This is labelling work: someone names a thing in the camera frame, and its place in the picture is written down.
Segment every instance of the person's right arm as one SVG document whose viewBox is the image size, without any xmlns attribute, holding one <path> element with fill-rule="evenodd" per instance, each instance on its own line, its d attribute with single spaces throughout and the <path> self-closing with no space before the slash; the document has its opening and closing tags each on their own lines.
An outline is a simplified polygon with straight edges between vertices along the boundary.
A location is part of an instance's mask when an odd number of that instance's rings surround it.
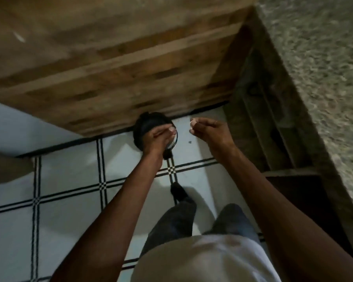
<svg viewBox="0 0 353 282">
<path fill-rule="evenodd" d="M 273 187 L 235 146 L 226 123 L 194 118 L 192 125 L 235 181 L 288 278 L 353 281 L 353 258 Z"/>
</svg>

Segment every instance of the black baseboard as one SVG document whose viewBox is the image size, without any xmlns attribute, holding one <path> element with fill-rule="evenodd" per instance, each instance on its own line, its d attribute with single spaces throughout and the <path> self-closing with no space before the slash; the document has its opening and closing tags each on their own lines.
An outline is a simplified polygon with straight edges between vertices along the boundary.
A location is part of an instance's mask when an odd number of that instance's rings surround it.
<svg viewBox="0 0 353 282">
<path fill-rule="evenodd" d="M 206 107 L 203 107 L 203 108 L 197 108 L 197 109 L 194 109 L 193 111 L 191 111 L 189 113 L 184 113 L 184 114 L 180 114 L 180 115 L 176 115 L 174 117 L 171 117 L 171 119 L 176 119 L 176 118 L 181 118 L 181 117 L 185 117 L 185 116 L 189 116 L 189 115 L 193 115 L 193 114 L 197 114 L 197 113 L 206 112 L 206 111 L 212 110 L 214 108 L 221 107 L 221 106 L 223 106 L 223 105 L 225 105 L 227 103 L 228 103 L 228 101 L 223 101 L 223 102 L 220 102 L 220 103 L 217 103 L 217 104 L 213 104 L 213 105 L 210 105 L 210 106 L 206 106 Z M 113 136 L 113 135 L 118 135 L 119 133 L 131 132 L 132 130 L 133 130 L 133 126 L 127 127 L 127 128 L 122 128 L 122 129 L 119 129 L 119 130 L 115 130 L 115 131 L 109 132 L 109 133 L 104 133 L 102 135 L 96 135 L 96 136 L 93 136 L 93 137 L 79 138 L 79 139 L 76 139 L 74 141 L 64 142 L 62 144 L 57 144 L 55 146 L 41 148 L 41 149 L 38 149 L 38 150 L 35 150 L 35 151 L 24 153 L 24 154 L 16 156 L 16 157 L 23 158 L 23 157 L 33 157 L 33 156 L 44 155 L 44 154 L 47 154 L 47 153 L 50 153 L 50 152 L 54 152 L 54 151 L 57 151 L 57 150 L 61 150 L 61 149 L 65 149 L 65 148 L 68 148 L 68 147 L 78 146 L 80 144 L 85 144 L 85 143 L 88 143 L 88 142 L 92 142 L 92 141 L 95 141 L 95 140 L 100 139 L 100 138 L 109 137 L 109 136 Z"/>
</svg>

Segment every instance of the foot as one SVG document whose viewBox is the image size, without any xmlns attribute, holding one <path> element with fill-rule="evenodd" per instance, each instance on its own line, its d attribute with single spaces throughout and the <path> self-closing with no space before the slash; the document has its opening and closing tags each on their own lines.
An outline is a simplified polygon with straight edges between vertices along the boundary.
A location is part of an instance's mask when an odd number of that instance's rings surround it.
<svg viewBox="0 0 353 282">
<path fill-rule="evenodd" d="M 188 197 L 188 194 L 183 189 L 183 187 L 179 185 L 178 182 L 174 182 L 171 184 L 170 191 L 174 199 L 177 200 L 178 202 L 183 201 L 185 198 Z"/>
</svg>

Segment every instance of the person's left arm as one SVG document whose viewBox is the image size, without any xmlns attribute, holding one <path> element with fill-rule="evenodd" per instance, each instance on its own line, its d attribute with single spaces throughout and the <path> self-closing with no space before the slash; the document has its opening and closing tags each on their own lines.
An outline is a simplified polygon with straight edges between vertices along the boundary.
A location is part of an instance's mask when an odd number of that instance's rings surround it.
<svg viewBox="0 0 353 282">
<path fill-rule="evenodd" d="M 140 162 L 59 265 L 51 282 L 118 279 L 140 211 L 162 166 L 163 151 L 175 133 L 168 124 L 152 129 L 143 137 L 144 152 Z"/>
</svg>

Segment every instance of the white tile floor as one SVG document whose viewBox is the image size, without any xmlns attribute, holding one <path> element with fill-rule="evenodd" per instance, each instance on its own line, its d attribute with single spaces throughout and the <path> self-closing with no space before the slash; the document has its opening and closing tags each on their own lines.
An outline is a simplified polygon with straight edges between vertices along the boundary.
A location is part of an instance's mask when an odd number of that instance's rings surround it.
<svg viewBox="0 0 353 282">
<path fill-rule="evenodd" d="M 222 108 L 199 114 L 225 120 Z M 119 281 L 129 281 L 147 234 L 174 205 L 170 183 L 196 200 L 193 235 L 208 230 L 228 203 L 258 226 L 226 170 L 205 142 L 175 119 L 178 143 L 164 161 L 136 225 Z M 0 282 L 47 281 L 140 160 L 132 133 L 123 133 L 35 158 L 34 173 L 0 185 Z"/>
</svg>

